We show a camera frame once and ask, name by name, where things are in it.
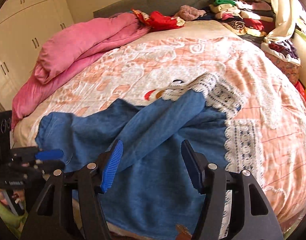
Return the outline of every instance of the metal bolt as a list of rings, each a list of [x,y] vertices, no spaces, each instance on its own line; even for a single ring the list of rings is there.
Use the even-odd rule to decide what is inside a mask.
[[[217,169],[217,165],[215,163],[210,163],[209,165],[207,165],[211,170],[216,170]]]
[[[95,163],[89,163],[89,164],[87,164],[87,168],[90,169],[90,170],[95,169],[96,164]]]
[[[251,175],[251,173],[248,170],[243,170],[242,173],[243,173],[244,176],[250,176]]]
[[[62,174],[62,171],[61,170],[56,170],[53,172],[54,176],[58,176],[58,175],[61,175]]]

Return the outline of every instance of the bed sheet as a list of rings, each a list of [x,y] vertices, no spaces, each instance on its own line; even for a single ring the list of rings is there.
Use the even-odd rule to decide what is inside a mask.
[[[228,131],[237,148],[232,145],[228,151],[227,169],[239,172],[252,167],[279,222],[288,221],[306,205],[306,104],[259,48],[232,36],[221,24],[205,23],[214,30],[191,22],[187,29],[172,32],[171,38],[165,39],[167,32],[150,33],[106,53],[24,118],[14,130],[15,140],[22,146],[36,145],[39,122],[50,112],[88,116],[117,98],[148,105],[152,99],[145,95],[152,90],[162,91],[176,79],[191,81],[206,71],[218,71],[248,95],[231,125],[252,119],[260,145],[252,149],[243,134]],[[190,27],[193,37],[189,37]],[[216,69],[216,62],[225,68]]]

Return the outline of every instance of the cabinet handle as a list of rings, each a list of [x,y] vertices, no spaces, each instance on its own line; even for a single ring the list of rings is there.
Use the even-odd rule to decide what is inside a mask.
[[[37,39],[36,39],[36,38],[35,38],[35,40],[36,40],[37,46],[39,47],[40,45],[38,44],[38,41],[37,41]]]
[[[5,64],[5,62],[3,62],[3,63],[4,63],[4,66],[6,67],[7,72],[9,72],[9,71],[8,71],[8,68],[7,68],[6,64]]]
[[[32,41],[33,41],[33,43],[34,43],[35,49],[37,49],[37,47],[36,47],[36,44],[35,44],[34,40],[32,40]]]
[[[6,76],[6,72],[5,72],[5,70],[3,69],[2,64],[0,64],[0,67],[2,68],[2,70],[3,70],[3,72],[4,72],[4,75]]]

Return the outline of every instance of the headboard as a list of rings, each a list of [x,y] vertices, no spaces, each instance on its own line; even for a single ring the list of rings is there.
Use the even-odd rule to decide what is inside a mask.
[[[166,16],[174,15],[182,5],[189,5],[201,9],[213,0],[121,0],[93,12],[94,18],[106,18],[120,12],[129,12],[132,9],[141,10],[147,14],[159,11]]]

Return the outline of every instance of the speaker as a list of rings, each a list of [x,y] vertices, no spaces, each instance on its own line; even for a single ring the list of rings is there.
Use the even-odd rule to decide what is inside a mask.
[[[11,118],[12,111],[0,112],[0,165],[9,162],[11,158],[9,141]]]

